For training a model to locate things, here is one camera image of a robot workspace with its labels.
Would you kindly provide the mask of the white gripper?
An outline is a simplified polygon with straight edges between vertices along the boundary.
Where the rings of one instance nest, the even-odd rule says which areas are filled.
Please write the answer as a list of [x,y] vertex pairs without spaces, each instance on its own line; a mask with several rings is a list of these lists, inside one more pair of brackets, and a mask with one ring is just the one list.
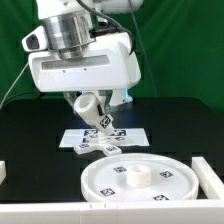
[[112,90],[130,89],[141,78],[136,55],[129,52],[128,34],[115,33],[97,37],[84,47],[82,57],[60,59],[54,51],[41,51],[31,53],[28,61],[41,92],[64,92],[65,100],[74,108],[80,91],[99,90],[98,112],[107,115]]

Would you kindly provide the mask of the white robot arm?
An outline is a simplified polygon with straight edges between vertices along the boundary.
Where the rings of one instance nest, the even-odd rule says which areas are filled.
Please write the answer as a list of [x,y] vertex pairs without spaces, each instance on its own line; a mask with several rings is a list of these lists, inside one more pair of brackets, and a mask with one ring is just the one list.
[[36,87],[62,92],[69,103],[77,92],[93,92],[104,114],[124,103],[141,72],[132,34],[110,16],[136,11],[143,0],[36,2],[42,25],[22,40]]

